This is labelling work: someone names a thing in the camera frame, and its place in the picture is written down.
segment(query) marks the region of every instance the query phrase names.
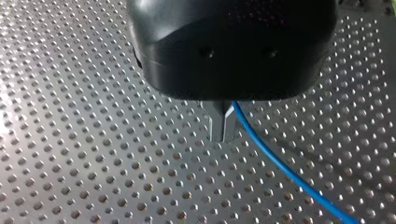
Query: perforated metal sheet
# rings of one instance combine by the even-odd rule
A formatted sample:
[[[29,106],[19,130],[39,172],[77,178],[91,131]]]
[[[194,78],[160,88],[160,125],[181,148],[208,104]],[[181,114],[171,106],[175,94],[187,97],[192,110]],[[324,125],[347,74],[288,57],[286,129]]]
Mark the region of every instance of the perforated metal sheet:
[[[123,1],[0,1],[2,223],[325,223],[241,128],[134,71]],[[343,18],[316,86],[246,103],[262,138],[361,223],[396,222],[395,82],[378,24]]]

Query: black plastic housing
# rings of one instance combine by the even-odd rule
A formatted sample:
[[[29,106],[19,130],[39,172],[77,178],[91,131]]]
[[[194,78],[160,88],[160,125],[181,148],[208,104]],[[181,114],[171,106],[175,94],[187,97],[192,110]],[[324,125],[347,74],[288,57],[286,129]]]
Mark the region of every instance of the black plastic housing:
[[[316,80],[334,0],[128,0],[134,53],[156,90],[179,99],[275,100]]]

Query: screw hole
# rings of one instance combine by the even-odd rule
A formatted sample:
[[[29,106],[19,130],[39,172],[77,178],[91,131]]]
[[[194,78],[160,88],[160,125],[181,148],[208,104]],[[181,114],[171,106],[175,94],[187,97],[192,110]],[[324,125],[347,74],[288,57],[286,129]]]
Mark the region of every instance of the screw hole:
[[[209,46],[204,46],[199,49],[199,54],[204,58],[211,59],[215,55],[215,51]]]

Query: hole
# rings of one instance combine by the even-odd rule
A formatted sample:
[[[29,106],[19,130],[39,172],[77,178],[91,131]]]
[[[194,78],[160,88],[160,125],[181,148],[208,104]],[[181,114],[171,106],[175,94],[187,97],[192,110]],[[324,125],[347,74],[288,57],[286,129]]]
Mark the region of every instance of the hole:
[[[215,55],[215,51],[209,46],[204,46],[199,49],[199,54],[203,58],[211,59]]]
[[[72,212],[72,218],[73,219],[76,219],[76,218],[78,218],[79,217],[79,215],[81,215],[81,212],[80,211],[78,211],[78,210],[76,210],[76,211],[73,211]]]
[[[262,50],[262,56],[265,58],[275,58],[277,55],[277,50],[272,47],[266,47]]]
[[[151,184],[145,184],[145,186],[143,187],[143,189],[145,191],[151,191],[152,190],[152,185]]]
[[[164,195],[169,195],[172,193],[172,190],[170,188],[163,188],[163,194]]]
[[[127,201],[125,199],[119,199],[117,201],[117,204],[119,205],[119,207],[123,207],[127,204]]]
[[[157,209],[157,214],[158,214],[158,215],[162,216],[162,215],[164,215],[165,213],[166,213],[166,209],[165,209],[164,207],[159,207],[159,208]]]
[[[84,191],[82,191],[82,192],[79,194],[79,197],[80,197],[81,199],[86,199],[89,195],[90,195],[90,193],[89,193],[88,191],[84,190]]]
[[[108,199],[108,197],[107,197],[107,195],[101,195],[101,196],[99,196],[99,202],[100,203],[105,203],[105,202],[107,202],[107,199]]]
[[[139,203],[138,205],[137,205],[137,210],[139,210],[139,211],[143,211],[143,210],[145,210],[146,209],[146,204],[145,203]]]
[[[184,219],[184,218],[186,218],[186,213],[183,212],[183,211],[178,212],[178,213],[177,213],[177,218],[178,218],[178,219]]]

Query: blue cable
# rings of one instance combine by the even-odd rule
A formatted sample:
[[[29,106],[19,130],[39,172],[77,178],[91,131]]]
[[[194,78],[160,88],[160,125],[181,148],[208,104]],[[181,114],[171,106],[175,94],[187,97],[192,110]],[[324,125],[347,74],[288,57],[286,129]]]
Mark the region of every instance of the blue cable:
[[[236,101],[233,101],[233,109],[235,110],[238,120],[242,123],[246,129],[248,135],[253,140],[253,142],[262,150],[262,152],[273,162],[279,170],[281,170],[285,175],[287,175],[294,183],[299,185],[307,194],[319,202],[323,207],[332,212],[335,216],[339,217],[346,224],[357,224],[358,221],[350,216],[349,214],[343,212],[339,207],[331,203],[329,200],[321,196],[314,188],[312,188],[308,183],[306,183],[302,178],[295,174],[256,134],[253,128],[248,123],[241,107]]]

